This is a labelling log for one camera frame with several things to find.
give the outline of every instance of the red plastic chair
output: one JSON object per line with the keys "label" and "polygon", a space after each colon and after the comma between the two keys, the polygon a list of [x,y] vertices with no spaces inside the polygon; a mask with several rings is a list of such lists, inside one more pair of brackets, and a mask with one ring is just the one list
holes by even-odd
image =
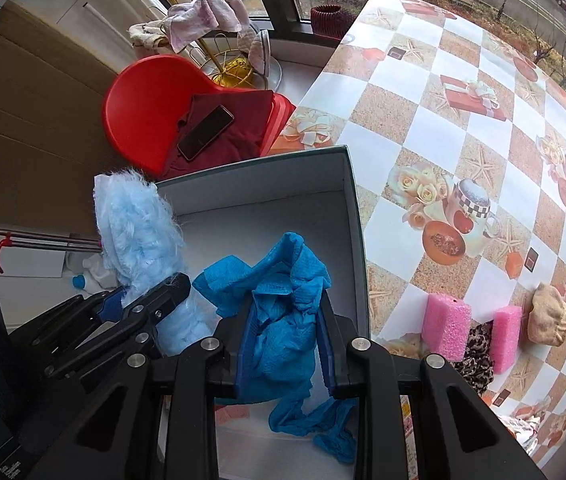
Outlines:
{"label": "red plastic chair", "polygon": [[[121,72],[105,94],[103,127],[110,144],[125,160],[159,177],[176,136],[176,123],[189,109],[193,94],[246,92],[224,88],[180,56],[151,56]],[[274,94],[260,156],[266,155],[295,106]]]}

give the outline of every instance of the cardboard box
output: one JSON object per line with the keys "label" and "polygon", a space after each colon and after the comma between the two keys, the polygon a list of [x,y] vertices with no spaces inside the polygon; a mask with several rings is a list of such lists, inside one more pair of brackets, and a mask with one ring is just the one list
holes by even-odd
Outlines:
{"label": "cardboard box", "polygon": [[[347,148],[286,153],[201,171],[157,184],[183,230],[185,260],[195,277],[235,254],[254,265],[283,233],[300,234],[327,266],[336,314],[369,337],[365,254]],[[305,409],[327,398],[318,365]],[[249,416],[217,416],[222,478],[351,479],[353,467],[314,446],[311,436],[273,433],[268,416],[278,401],[252,404]]]}
{"label": "cardboard box", "polygon": [[103,132],[116,73],[13,2],[0,9],[0,223],[96,233],[94,175],[126,166]]}

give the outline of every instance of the pink foam block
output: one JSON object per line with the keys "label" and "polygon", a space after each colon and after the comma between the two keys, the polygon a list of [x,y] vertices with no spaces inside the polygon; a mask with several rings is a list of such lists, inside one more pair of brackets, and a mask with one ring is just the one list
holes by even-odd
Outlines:
{"label": "pink foam block", "polygon": [[448,294],[430,294],[421,338],[429,351],[448,361],[462,361],[470,333],[472,309]]}
{"label": "pink foam block", "polygon": [[501,374],[514,364],[518,334],[521,329],[523,309],[508,305],[494,314],[490,359],[494,361],[494,373]]}

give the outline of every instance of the wicker basket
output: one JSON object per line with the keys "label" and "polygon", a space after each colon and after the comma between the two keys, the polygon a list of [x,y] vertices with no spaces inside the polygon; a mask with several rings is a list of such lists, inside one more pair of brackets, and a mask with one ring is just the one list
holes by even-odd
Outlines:
{"label": "wicker basket", "polygon": [[356,17],[337,5],[323,5],[310,9],[310,23],[314,34],[342,40]]}

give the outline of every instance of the checkered tablecloth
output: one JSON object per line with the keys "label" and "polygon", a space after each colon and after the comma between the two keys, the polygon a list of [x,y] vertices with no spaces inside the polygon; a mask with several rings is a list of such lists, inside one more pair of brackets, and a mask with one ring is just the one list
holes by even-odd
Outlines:
{"label": "checkered tablecloth", "polygon": [[[375,341],[418,357],[429,292],[477,323],[529,309],[541,282],[566,301],[566,93],[511,46],[419,0],[369,0],[270,153],[333,144],[357,182]],[[484,400],[541,416],[544,465],[566,437],[566,342],[522,336]]]}

